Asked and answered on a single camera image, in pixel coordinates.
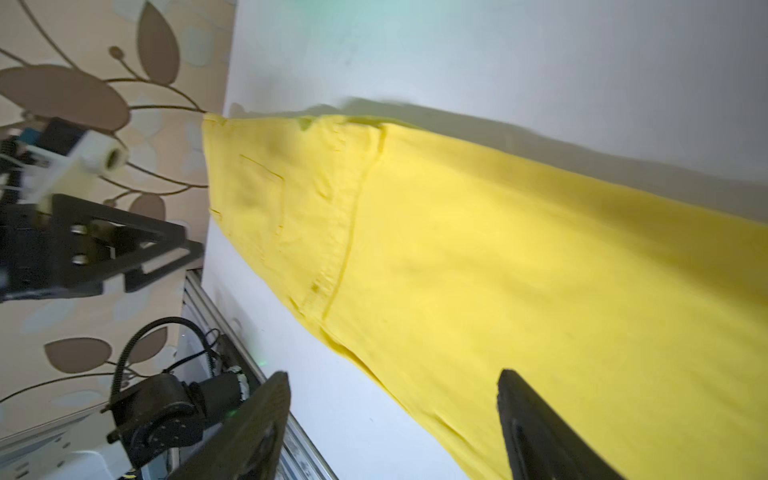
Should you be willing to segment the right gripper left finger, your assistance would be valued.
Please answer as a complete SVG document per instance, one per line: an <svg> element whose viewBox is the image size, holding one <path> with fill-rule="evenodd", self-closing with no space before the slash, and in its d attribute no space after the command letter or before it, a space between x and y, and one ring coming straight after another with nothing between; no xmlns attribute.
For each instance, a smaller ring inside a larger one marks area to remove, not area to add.
<svg viewBox="0 0 768 480"><path fill-rule="evenodd" d="M279 371L259 386L218 432L169 477L179 480L275 478L290 401L288 374Z"/></svg>

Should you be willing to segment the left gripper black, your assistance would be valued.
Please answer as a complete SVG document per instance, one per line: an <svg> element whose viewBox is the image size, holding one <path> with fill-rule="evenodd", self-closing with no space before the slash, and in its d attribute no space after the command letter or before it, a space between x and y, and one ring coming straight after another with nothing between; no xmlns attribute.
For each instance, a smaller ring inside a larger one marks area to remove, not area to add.
<svg viewBox="0 0 768 480"><path fill-rule="evenodd" d="M1 302L100 294L118 275L136 292L203 251L181 225L64 194L1 202Z"/></svg>

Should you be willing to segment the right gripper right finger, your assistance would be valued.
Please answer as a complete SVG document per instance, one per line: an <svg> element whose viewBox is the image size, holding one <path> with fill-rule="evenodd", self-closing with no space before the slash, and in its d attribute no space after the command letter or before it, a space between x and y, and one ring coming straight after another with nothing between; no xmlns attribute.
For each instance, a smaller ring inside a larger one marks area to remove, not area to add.
<svg viewBox="0 0 768 480"><path fill-rule="evenodd" d="M503 370L497 386L497 410L515 480L622 478L516 371Z"/></svg>

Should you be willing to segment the yellow trousers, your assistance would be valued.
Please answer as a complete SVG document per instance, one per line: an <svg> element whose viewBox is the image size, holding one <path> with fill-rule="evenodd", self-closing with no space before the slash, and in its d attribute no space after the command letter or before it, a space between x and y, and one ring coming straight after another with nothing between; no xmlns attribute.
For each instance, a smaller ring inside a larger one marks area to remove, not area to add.
<svg viewBox="0 0 768 480"><path fill-rule="evenodd" d="M210 211L473 479L517 371L628 479L767 475L767 228L344 116L205 116Z"/></svg>

